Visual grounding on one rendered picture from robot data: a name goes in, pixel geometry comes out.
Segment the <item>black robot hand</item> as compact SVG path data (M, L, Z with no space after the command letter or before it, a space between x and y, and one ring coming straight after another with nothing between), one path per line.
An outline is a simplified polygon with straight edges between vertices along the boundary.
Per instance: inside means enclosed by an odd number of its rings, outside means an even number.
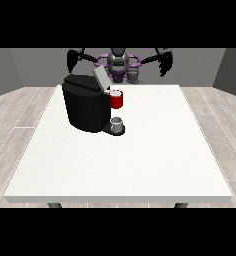
M69 73L72 73L74 67L77 65L80 53L81 48L70 49L67 52L67 68Z
M160 76L163 77L172 68L173 53L171 48L156 48L157 55L159 56L159 69Z

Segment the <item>pale grey machine lid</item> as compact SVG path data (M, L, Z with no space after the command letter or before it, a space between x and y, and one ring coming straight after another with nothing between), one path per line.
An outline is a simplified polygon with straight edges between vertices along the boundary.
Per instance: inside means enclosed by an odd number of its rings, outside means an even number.
M103 66L99 66L93 70L93 75L97 79L100 88L106 91L112 84Z

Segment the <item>small grey coffee pod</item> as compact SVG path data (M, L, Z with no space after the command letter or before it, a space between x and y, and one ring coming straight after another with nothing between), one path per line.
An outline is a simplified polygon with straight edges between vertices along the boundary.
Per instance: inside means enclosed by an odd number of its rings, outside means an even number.
M139 70L137 68L131 68L127 71L127 81L132 84L138 82Z

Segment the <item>black coffee machine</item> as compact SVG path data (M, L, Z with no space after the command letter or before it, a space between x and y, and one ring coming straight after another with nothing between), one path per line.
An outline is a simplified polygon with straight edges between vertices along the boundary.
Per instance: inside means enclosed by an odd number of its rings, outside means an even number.
M125 133L111 131L111 108L108 88L103 91L97 79L88 75L70 74L64 78L62 91L69 122L75 128L91 133L106 132L113 136Z

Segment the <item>red pod holder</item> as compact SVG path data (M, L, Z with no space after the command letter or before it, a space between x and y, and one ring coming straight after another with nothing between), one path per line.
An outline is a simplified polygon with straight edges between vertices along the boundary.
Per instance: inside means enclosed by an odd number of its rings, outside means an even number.
M111 90L109 92L110 107L119 109L123 106L123 92L120 90Z

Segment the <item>small grey cup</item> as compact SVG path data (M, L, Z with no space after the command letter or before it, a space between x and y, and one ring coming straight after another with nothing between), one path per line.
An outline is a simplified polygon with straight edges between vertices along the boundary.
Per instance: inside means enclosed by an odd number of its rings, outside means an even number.
M123 121L120 117L113 117L110 119L111 131L119 133L123 129Z

